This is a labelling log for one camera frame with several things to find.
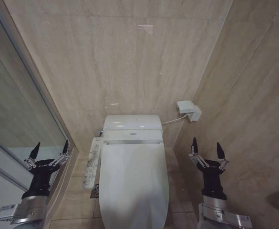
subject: power cord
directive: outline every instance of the power cord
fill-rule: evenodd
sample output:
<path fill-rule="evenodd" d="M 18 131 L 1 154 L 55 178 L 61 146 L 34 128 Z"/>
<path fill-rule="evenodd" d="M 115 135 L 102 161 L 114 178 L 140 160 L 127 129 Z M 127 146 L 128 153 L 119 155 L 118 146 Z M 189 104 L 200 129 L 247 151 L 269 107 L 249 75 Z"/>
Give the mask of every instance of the power cord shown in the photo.
<path fill-rule="evenodd" d="M 175 121 L 177 121 L 177 120 L 183 119 L 183 118 L 187 117 L 187 115 L 189 115 L 189 114 L 190 114 L 190 113 L 188 113 L 188 114 L 186 113 L 183 117 L 180 117 L 180 118 L 177 118 L 177 119 L 168 121 L 168 122 L 164 122 L 164 123 L 162 123 L 162 125 L 168 124 L 168 123 L 172 123 L 172 122 L 175 122 Z"/>

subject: marble wall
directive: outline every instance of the marble wall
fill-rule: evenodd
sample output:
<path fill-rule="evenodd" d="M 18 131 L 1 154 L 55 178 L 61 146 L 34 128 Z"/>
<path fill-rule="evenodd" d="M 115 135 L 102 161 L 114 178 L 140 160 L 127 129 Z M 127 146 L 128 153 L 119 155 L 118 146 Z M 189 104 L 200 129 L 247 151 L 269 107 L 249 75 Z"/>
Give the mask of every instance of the marble wall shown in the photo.
<path fill-rule="evenodd" d="M 208 159 L 223 146 L 232 208 L 254 228 L 279 229 L 279 0 L 233 2 L 194 102 L 202 116 L 184 122 L 174 151 L 195 210 L 203 180 L 188 158 L 193 137 Z"/>
<path fill-rule="evenodd" d="M 179 117 L 231 0 L 5 0 L 80 151 L 109 114 Z M 172 148 L 182 121 L 164 126 Z"/>

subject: tile floor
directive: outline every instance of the tile floor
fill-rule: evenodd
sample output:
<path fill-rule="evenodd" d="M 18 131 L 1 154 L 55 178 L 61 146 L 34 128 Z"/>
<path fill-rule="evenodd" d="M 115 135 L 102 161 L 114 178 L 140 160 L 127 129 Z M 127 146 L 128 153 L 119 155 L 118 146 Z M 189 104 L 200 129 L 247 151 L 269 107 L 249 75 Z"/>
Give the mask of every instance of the tile floor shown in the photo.
<path fill-rule="evenodd" d="M 195 229 L 197 219 L 180 173 L 173 149 L 166 149 L 169 180 L 169 209 L 165 229 Z M 62 203 L 49 229 L 104 229 L 99 199 L 90 199 L 91 192 L 82 189 L 88 152 L 80 152 Z"/>

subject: white toilet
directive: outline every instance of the white toilet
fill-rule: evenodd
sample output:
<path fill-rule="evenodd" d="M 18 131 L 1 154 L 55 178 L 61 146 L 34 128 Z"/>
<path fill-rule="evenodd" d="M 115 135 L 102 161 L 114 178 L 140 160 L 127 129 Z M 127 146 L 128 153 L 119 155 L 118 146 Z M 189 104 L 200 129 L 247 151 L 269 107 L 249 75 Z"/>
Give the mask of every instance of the white toilet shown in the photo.
<path fill-rule="evenodd" d="M 163 129 L 158 115 L 108 115 L 99 180 L 106 229 L 162 229 L 168 210 Z"/>

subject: toilet lid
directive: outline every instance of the toilet lid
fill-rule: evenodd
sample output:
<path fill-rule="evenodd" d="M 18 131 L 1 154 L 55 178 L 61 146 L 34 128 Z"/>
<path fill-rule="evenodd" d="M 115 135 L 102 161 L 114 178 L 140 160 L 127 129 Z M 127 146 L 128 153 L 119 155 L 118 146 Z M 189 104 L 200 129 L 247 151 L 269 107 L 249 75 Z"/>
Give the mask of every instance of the toilet lid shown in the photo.
<path fill-rule="evenodd" d="M 168 199 L 163 143 L 103 145 L 99 201 L 106 229 L 162 229 Z"/>

